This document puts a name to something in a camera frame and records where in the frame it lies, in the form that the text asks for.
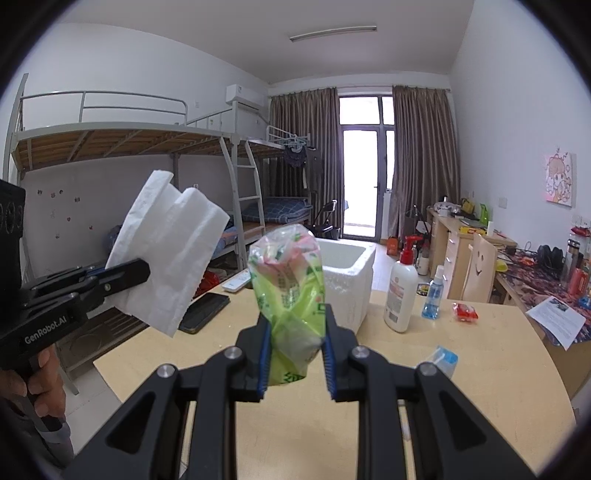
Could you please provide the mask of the person's left hand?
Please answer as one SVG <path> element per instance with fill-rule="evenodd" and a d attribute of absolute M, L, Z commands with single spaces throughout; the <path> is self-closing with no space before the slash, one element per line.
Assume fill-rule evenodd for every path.
<path fill-rule="evenodd" d="M 39 417 L 65 416 L 66 394 L 59 368 L 60 361 L 54 346 L 38 354 L 39 370 L 24 381 L 12 370 L 1 371 L 1 397 L 11 401 L 26 398 L 30 393 L 36 397 L 34 410 Z"/>

